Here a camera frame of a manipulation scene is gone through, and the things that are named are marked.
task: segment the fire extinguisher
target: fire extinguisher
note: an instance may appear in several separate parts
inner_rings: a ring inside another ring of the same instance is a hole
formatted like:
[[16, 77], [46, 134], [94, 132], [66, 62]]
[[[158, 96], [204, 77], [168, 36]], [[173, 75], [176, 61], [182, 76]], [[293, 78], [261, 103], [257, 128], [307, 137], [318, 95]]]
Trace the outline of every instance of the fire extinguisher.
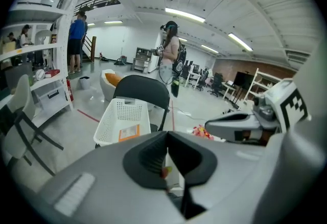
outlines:
[[68, 91], [69, 91], [69, 96], [71, 97], [71, 101], [74, 100], [73, 97], [73, 93], [72, 93], [72, 89], [71, 89], [71, 82], [67, 79], [67, 87], [68, 87]]

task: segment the desk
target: desk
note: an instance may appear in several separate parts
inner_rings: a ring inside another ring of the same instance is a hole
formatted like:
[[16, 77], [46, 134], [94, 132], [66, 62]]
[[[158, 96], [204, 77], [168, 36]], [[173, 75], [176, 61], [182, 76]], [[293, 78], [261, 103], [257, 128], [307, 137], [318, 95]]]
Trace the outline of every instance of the desk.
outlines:
[[224, 96], [223, 96], [223, 99], [225, 99], [225, 97], [226, 97], [226, 95], [227, 95], [227, 93], [228, 93], [228, 90], [231, 90], [232, 92], [231, 92], [231, 97], [233, 96], [233, 94], [234, 94], [234, 92], [235, 92], [235, 88], [233, 88], [233, 87], [231, 87], [230, 85], [228, 85], [227, 83], [225, 83], [225, 82], [223, 82], [223, 83], [221, 83], [224, 87], [226, 87], [227, 89], [226, 89], [226, 92], [225, 92], [225, 94], [224, 94]]
[[199, 79], [201, 78], [201, 75], [200, 74], [197, 74], [197, 73], [193, 73], [191, 71], [189, 71], [189, 75], [188, 75], [188, 78], [186, 79], [186, 83], [184, 85], [184, 87], [186, 87], [188, 85], [188, 82], [189, 82], [189, 78], [190, 78], [190, 75], [193, 75], [193, 76], [198, 76], [198, 79], [196, 80], [196, 83], [195, 83], [195, 86], [194, 86], [194, 90], [196, 89], [196, 86], [198, 85], [198, 82], [199, 82]]

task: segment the white chair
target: white chair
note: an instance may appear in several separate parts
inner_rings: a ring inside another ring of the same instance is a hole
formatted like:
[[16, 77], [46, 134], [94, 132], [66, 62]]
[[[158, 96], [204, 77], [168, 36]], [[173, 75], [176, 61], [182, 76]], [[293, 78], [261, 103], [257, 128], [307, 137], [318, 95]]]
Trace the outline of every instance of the white chair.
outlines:
[[15, 95], [7, 103], [8, 113], [12, 116], [10, 129], [4, 138], [4, 149], [16, 159], [24, 158], [30, 165], [31, 162], [25, 157], [25, 153], [29, 151], [38, 163], [52, 176], [54, 172], [41, 160], [35, 150], [32, 148], [34, 136], [39, 135], [52, 145], [63, 150], [63, 147], [45, 135], [32, 122], [35, 114], [35, 105], [27, 75], [21, 76], [18, 81]]
[[106, 73], [117, 74], [117, 75], [121, 76], [122, 78], [124, 76], [122, 76], [120, 73], [117, 73], [117, 72], [115, 72], [113, 70], [103, 70], [103, 71], [101, 71], [101, 74], [100, 74], [100, 87], [102, 89], [104, 98], [107, 101], [110, 102], [112, 100], [113, 93], [114, 93], [114, 91], [116, 89], [116, 86], [109, 83], [109, 81], [107, 80], [106, 75], [105, 75]]

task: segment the woman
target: woman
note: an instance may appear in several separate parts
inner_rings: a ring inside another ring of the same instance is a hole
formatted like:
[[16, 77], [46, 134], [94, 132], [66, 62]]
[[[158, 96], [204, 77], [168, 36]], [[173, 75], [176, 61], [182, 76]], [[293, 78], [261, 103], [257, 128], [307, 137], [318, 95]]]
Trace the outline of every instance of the woman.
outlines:
[[29, 39], [28, 39], [28, 31], [31, 27], [29, 25], [25, 25], [23, 27], [23, 29], [21, 30], [21, 34], [20, 34], [20, 47], [23, 48], [23, 47], [26, 47], [26, 46], [29, 46], [29, 45], [33, 45]]
[[177, 37], [177, 24], [169, 21], [166, 24], [166, 41], [163, 44], [163, 51], [159, 52], [162, 57], [157, 80], [162, 82], [166, 87], [172, 82], [173, 79], [173, 63], [178, 56], [179, 39]]
[[[19, 38], [19, 43], [20, 43], [20, 47], [21, 48], [24, 48], [26, 46], [30, 46], [30, 45], [33, 45], [33, 43], [31, 43], [28, 39], [28, 31], [30, 29], [30, 25], [25, 25], [23, 27], [23, 29], [21, 30], [21, 34], [20, 34], [20, 38]], [[24, 53], [21, 55], [21, 60], [23, 63], [26, 63], [27, 62], [27, 57], [28, 57], [28, 53]]]

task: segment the ceiling light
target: ceiling light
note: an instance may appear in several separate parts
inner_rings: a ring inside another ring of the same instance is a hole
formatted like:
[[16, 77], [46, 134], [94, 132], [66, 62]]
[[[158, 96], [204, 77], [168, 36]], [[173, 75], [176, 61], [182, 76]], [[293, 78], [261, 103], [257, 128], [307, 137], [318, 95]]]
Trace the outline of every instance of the ceiling light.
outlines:
[[105, 24], [110, 24], [110, 23], [123, 23], [121, 20], [117, 20], [117, 21], [105, 21]]
[[176, 9], [166, 8], [166, 12], [181, 15], [181, 16], [184, 16], [184, 17], [189, 17], [191, 19], [197, 20], [197, 21], [202, 22], [202, 23], [205, 21], [205, 19], [202, 18], [202, 17], [198, 17], [198, 16], [195, 16], [195, 15], [183, 12], [183, 11], [176, 10]]
[[246, 50], [253, 51], [251, 47], [249, 47], [245, 42], [237, 38], [233, 33], [229, 33], [228, 36], [231, 37], [233, 40], [235, 40], [238, 44], [242, 45]]
[[211, 51], [214, 51], [214, 52], [216, 52], [216, 53], [219, 53], [218, 51], [213, 50], [213, 49], [211, 49], [211, 48], [209, 48], [209, 47], [207, 47], [207, 46], [205, 46], [205, 45], [201, 45], [201, 47], [204, 47], [204, 48], [207, 49], [207, 50], [211, 50]]

